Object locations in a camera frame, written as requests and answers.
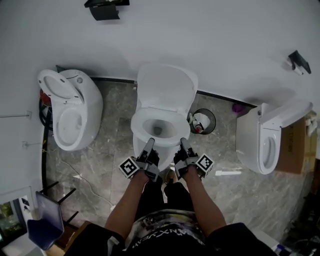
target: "chair leg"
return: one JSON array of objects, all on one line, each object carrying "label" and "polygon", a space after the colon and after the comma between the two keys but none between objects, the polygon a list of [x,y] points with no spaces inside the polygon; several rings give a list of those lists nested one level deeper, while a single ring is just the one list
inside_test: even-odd
[{"label": "chair leg", "polygon": [[74,215],[72,215],[68,220],[64,221],[64,225],[68,225],[70,221],[72,221],[79,212],[76,211]]},{"label": "chair leg", "polygon": [[61,198],[59,201],[58,201],[58,204],[60,205],[64,200],[66,200],[73,192],[76,191],[76,188],[72,189],[68,194],[66,194],[63,198]]},{"label": "chair leg", "polygon": [[44,189],[42,189],[40,191],[40,193],[43,193],[44,191],[47,191],[48,189],[51,189],[53,186],[57,185],[59,183],[59,181],[56,181],[55,183],[52,183],[51,185],[45,187]]}]

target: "shoe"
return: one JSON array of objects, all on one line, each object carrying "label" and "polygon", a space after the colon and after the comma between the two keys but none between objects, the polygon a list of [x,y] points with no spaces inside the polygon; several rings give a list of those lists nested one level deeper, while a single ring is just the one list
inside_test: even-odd
[{"label": "shoe", "polygon": [[169,171],[165,175],[165,184],[176,183],[177,176],[174,170],[169,169]]}]

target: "toilet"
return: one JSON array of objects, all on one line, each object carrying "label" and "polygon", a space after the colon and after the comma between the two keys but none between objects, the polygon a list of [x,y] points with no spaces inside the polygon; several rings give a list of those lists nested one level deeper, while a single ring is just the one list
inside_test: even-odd
[{"label": "toilet", "polygon": [[95,83],[73,69],[60,73],[42,70],[38,83],[51,99],[56,144],[65,151],[88,146],[97,136],[103,111],[103,99]]},{"label": "toilet", "polygon": [[138,157],[150,138],[163,171],[189,138],[187,115],[198,90],[198,77],[186,69],[159,63],[143,65],[137,77],[137,104],[131,119],[134,154]]},{"label": "toilet", "polygon": [[271,173],[277,165],[281,128],[293,124],[312,110],[313,104],[292,100],[281,107],[263,103],[236,120],[236,155],[259,174]]}]

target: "black pants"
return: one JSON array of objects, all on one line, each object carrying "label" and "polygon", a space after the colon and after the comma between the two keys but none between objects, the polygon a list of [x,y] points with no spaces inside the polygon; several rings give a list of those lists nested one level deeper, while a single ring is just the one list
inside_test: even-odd
[{"label": "black pants", "polygon": [[156,182],[151,180],[147,182],[141,195],[134,221],[163,209],[195,211],[189,192],[180,182],[169,183],[164,188],[164,193],[168,198],[167,203],[164,202],[161,185],[162,179],[160,177]]}]

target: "blue chair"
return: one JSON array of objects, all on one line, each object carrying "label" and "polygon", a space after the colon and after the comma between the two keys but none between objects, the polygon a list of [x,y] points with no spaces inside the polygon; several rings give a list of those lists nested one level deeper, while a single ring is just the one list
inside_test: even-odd
[{"label": "blue chair", "polygon": [[54,245],[64,233],[64,226],[78,214],[77,211],[67,221],[63,221],[60,209],[60,204],[76,190],[75,188],[58,202],[42,194],[43,191],[47,191],[58,183],[57,181],[40,192],[35,192],[40,219],[29,219],[26,223],[29,239],[44,251]]}]

